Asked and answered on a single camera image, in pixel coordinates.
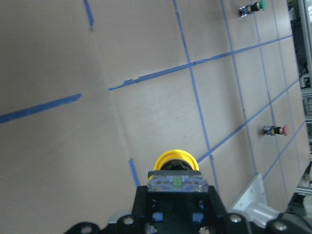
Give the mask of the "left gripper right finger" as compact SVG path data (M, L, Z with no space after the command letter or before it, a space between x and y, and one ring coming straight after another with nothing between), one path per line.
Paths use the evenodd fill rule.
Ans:
M267 222L264 228L239 213L227 212L214 186L207 195L208 220L199 228L201 234L310 234L312 223L299 214L288 212Z

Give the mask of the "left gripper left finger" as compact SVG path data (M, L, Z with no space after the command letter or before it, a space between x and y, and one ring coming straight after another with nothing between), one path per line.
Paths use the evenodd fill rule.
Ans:
M145 234L147 233L148 215L148 189L146 186L139 186L133 208L130 214L125 214L116 222L108 223L101 229L97 224L91 222L80 222L65 231L66 234Z

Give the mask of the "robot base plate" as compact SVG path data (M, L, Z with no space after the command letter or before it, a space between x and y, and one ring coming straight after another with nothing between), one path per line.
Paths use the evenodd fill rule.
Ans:
M279 212L267 203L262 174L256 174L239 193L228 208L228 212L237 213L260 228L277 218Z

